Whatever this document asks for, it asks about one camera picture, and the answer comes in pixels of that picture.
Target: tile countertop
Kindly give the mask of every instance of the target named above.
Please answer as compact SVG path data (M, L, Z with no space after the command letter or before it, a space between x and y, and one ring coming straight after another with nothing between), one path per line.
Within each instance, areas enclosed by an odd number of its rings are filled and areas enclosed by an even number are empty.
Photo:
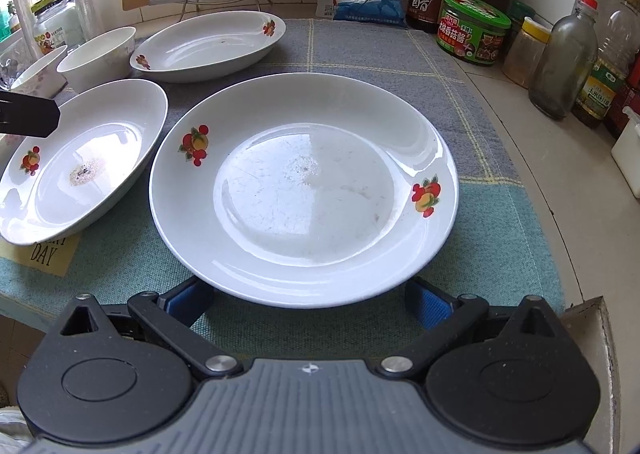
M498 66L455 61L522 177L567 306L604 297L620 376L620 452L630 452L640 444L640 203L611 157L614 139L572 114L561 122L546 117Z

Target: crosshair symbol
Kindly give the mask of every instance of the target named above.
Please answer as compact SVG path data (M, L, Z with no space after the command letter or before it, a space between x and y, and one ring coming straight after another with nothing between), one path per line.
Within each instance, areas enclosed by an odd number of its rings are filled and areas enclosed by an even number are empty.
M306 374L316 374L318 371L320 371L320 368L318 366L316 366L316 364L306 364L304 366L302 366L300 368L300 371L302 371L303 373Z

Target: gray ribbed panel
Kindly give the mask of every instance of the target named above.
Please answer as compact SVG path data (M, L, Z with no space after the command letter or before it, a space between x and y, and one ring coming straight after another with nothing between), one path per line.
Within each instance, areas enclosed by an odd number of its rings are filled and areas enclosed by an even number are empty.
M372 374L362 360L256 360L201 386L190 408L155 436L83 450L40 440L24 454L508 454L457 436L408 382ZM588 454L577 443L545 451Z

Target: silver screw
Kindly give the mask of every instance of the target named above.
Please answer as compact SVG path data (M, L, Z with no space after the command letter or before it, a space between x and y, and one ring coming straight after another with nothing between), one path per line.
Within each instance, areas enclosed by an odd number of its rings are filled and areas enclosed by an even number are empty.
M229 357L228 355L216 355L215 357L207 358L204 365L209 371L224 373L225 371L231 371L236 367L236 365L238 365L238 361L234 357Z
M387 373L405 373L414 363L406 357L386 357L380 365Z

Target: round plate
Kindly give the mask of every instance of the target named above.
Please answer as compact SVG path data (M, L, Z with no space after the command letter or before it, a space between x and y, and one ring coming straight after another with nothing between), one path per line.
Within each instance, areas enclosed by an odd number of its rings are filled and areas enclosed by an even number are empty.
M12 244L82 230L129 190L158 140L168 102L159 85L121 80L60 107L49 137L27 137L0 180L0 233Z
M131 67L161 82L201 82L255 64L284 35L281 18L224 11L173 24L140 44Z
M458 175L405 101L301 72L197 104L162 142L149 197L162 239L201 279L262 304L331 307L433 258L456 217Z

